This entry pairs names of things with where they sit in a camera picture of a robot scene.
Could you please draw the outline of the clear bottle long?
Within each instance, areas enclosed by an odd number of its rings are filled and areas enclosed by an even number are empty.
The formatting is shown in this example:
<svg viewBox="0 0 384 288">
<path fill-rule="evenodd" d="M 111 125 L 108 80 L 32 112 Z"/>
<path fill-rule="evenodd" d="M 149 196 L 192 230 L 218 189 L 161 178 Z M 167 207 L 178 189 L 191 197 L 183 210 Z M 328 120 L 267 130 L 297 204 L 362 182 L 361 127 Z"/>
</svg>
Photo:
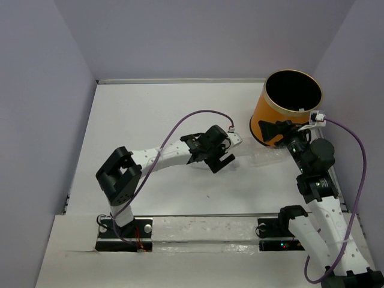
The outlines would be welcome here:
<svg viewBox="0 0 384 288">
<path fill-rule="evenodd" d="M 257 142 L 254 138 L 243 138 L 242 143 L 233 149 L 237 157 L 252 156 L 257 149 Z"/>
</svg>

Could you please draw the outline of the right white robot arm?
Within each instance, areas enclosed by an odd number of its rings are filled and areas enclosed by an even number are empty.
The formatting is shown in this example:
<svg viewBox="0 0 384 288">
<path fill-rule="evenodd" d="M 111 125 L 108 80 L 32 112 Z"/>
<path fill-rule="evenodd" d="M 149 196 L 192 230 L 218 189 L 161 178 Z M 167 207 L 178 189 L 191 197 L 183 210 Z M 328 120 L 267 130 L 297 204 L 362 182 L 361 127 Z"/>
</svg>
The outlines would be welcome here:
<svg viewBox="0 0 384 288">
<path fill-rule="evenodd" d="M 383 274 L 366 261 L 351 235 L 355 213 L 346 222 L 338 199 L 338 190 L 329 174 L 335 163 L 334 147 L 326 139 L 307 139 L 309 125 L 292 121 L 259 121 L 264 141 L 281 135 L 277 147 L 285 147 L 301 171 L 298 190 L 319 228 L 315 229 L 308 213 L 299 205 L 280 209 L 276 228 L 282 235 L 292 234 L 315 260 L 322 272 L 311 284 L 322 287 L 383 287 Z"/>
</svg>

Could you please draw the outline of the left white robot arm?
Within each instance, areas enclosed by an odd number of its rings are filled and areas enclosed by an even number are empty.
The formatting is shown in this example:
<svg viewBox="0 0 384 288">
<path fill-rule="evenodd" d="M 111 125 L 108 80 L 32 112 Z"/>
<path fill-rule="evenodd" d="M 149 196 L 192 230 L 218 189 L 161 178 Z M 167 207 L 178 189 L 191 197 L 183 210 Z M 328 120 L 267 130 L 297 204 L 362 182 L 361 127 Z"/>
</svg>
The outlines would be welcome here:
<svg viewBox="0 0 384 288">
<path fill-rule="evenodd" d="M 157 148 L 141 151 L 128 151 L 124 146 L 116 148 L 95 174 L 110 206 L 115 235 L 126 238 L 136 230 L 131 203 L 152 173 L 199 162 L 217 173 L 235 160 L 230 150 L 241 143 L 242 138 L 234 130 L 224 131 L 213 125 L 204 133 L 182 136 Z"/>
</svg>

